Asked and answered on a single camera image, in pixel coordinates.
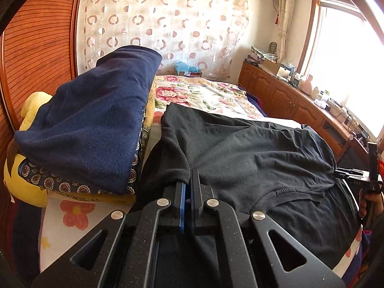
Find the person's right hand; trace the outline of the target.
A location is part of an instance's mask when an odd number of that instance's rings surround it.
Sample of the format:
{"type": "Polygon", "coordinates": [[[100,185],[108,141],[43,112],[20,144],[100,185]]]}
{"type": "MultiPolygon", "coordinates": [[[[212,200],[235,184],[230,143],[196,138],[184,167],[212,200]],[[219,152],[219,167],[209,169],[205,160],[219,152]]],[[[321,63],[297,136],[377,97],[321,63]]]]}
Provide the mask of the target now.
{"type": "Polygon", "coordinates": [[[383,193],[367,193],[363,190],[359,192],[359,216],[364,218],[369,214],[367,205],[370,204],[373,210],[372,221],[376,220],[383,213],[383,193]]]}

